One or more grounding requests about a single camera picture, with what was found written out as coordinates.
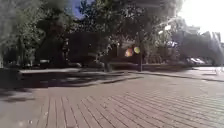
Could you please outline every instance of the sky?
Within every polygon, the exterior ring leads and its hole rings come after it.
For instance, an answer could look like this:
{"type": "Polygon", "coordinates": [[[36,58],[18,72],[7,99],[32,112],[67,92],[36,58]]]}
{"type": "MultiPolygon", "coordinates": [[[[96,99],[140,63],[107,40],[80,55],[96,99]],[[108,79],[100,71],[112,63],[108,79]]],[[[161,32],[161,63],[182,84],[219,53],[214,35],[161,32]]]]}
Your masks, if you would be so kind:
{"type": "Polygon", "coordinates": [[[71,0],[72,4],[72,12],[77,18],[82,18],[82,14],[79,13],[79,10],[77,9],[78,6],[80,6],[81,0],[71,0]]]}

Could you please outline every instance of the tree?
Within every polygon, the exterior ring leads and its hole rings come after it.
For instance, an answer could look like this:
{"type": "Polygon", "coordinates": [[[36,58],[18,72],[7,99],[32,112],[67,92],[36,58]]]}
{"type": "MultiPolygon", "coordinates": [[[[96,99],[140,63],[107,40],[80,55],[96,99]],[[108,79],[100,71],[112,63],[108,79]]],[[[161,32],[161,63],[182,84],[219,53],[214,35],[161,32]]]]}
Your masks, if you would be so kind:
{"type": "Polygon", "coordinates": [[[50,0],[43,7],[47,16],[38,23],[38,28],[44,31],[45,37],[36,51],[37,60],[50,60],[51,64],[57,67],[65,64],[67,56],[65,45],[76,26],[75,18],[70,15],[69,10],[61,6],[60,2],[50,0]]]}
{"type": "Polygon", "coordinates": [[[91,4],[82,1],[79,10],[84,18],[80,20],[80,31],[97,33],[109,43],[124,38],[134,40],[141,47],[141,53],[145,51],[148,57],[155,53],[159,44],[170,40],[172,31],[158,32],[168,24],[176,29],[173,21],[180,5],[178,0],[157,3],[152,0],[95,0],[91,4]]]}
{"type": "Polygon", "coordinates": [[[22,42],[36,40],[39,31],[35,29],[35,23],[43,15],[40,12],[42,4],[40,0],[1,0],[0,2],[0,56],[2,56],[5,47],[18,40],[22,42]]]}

